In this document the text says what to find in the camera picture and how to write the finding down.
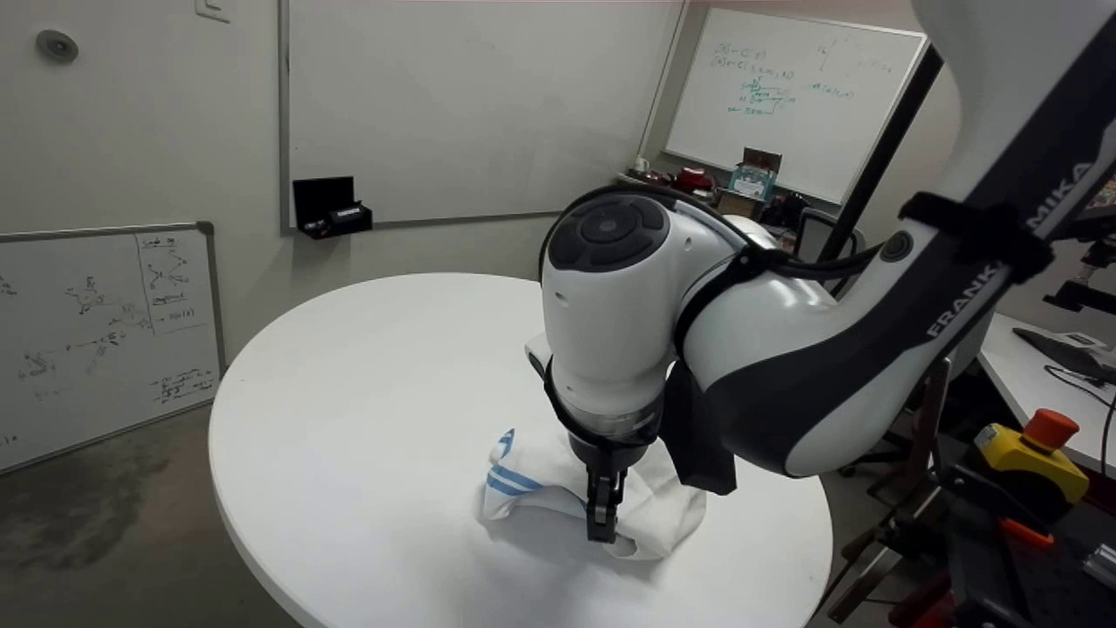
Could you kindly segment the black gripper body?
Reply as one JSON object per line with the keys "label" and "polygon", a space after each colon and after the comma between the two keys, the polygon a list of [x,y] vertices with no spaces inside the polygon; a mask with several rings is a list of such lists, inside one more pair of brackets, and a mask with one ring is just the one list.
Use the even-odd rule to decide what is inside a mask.
{"label": "black gripper body", "polygon": [[628,437],[601,437],[588,431],[584,425],[570,423],[567,425],[567,442],[570,454],[588,467],[588,471],[609,471],[620,473],[628,471],[635,459],[646,457],[646,450],[656,442],[659,425],[656,423],[642,423],[635,431]]}

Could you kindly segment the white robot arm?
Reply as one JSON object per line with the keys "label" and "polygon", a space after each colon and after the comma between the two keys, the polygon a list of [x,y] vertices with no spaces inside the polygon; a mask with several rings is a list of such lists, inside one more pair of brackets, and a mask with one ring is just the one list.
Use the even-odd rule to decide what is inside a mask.
{"label": "white robot arm", "polygon": [[798,260],[649,183],[577,194],[538,283],[546,401],[609,540],[628,467],[732,493],[734,467],[811,476],[860,457],[933,359],[1019,283],[1111,175],[1116,0],[910,0],[960,92],[944,175],[891,238]]}

